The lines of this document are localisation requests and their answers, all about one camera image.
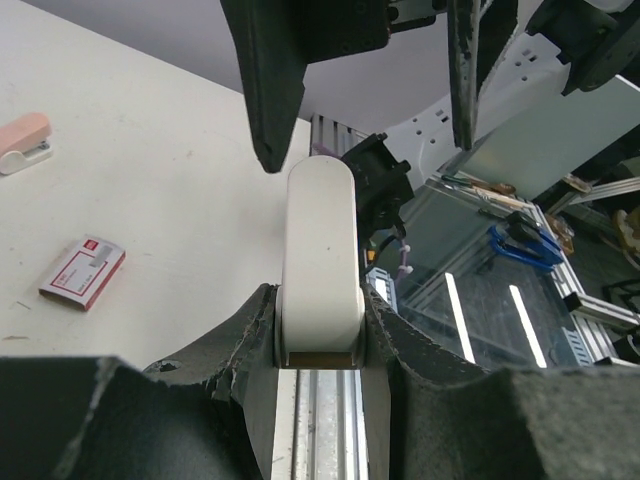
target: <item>gray wall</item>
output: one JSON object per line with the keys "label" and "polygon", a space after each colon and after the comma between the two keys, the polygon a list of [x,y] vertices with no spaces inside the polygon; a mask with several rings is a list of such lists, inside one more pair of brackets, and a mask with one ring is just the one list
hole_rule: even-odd
{"label": "gray wall", "polygon": [[[197,75],[240,91],[219,0],[27,0]],[[384,130],[448,91],[446,19],[394,35],[376,52],[312,65],[301,116],[314,112],[365,132]]]}

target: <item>wire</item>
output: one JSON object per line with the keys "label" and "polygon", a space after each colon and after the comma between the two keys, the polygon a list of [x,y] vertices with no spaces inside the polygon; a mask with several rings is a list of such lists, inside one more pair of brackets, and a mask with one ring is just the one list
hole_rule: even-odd
{"label": "wire", "polygon": [[373,270],[375,268],[375,266],[378,263],[378,260],[380,260],[380,255],[382,254],[382,252],[384,252],[384,250],[389,245],[391,245],[394,240],[398,240],[398,237],[396,237],[395,235],[389,235],[387,238],[385,238],[382,241],[382,243],[378,247],[378,250],[376,250],[376,256],[373,257],[373,260],[371,261],[371,263],[369,265],[367,265],[367,267],[364,269],[364,272],[362,272],[363,275],[368,274],[371,270]]}

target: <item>blue object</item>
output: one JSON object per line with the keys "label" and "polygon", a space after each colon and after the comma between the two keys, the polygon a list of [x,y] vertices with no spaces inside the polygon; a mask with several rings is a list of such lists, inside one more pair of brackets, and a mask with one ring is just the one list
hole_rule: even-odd
{"label": "blue object", "polygon": [[551,272],[553,266],[563,262],[562,248],[552,234],[541,228],[536,229],[540,241],[514,242],[506,232],[501,232],[497,225],[489,228],[489,244],[499,255],[531,265],[545,272]]}

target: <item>eraser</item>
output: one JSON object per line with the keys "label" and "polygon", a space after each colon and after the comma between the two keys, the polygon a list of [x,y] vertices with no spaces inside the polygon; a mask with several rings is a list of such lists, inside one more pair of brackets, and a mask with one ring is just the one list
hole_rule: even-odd
{"label": "eraser", "polygon": [[87,235],[64,257],[40,287],[40,294],[89,310],[124,261],[124,249]]}

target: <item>glass surface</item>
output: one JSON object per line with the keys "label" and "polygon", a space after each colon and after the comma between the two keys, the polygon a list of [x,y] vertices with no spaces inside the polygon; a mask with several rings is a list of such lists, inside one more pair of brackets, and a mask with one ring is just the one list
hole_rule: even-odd
{"label": "glass surface", "polygon": [[[507,365],[576,366],[562,331],[563,327],[575,331],[575,325],[551,277],[496,255],[482,240],[473,248],[477,252],[465,256],[471,260],[452,267],[449,273],[455,279],[475,362],[491,370]],[[444,274],[434,274],[417,269],[399,283],[399,313],[434,341],[463,357]],[[514,287],[532,328],[527,329],[527,320],[518,311]]]}

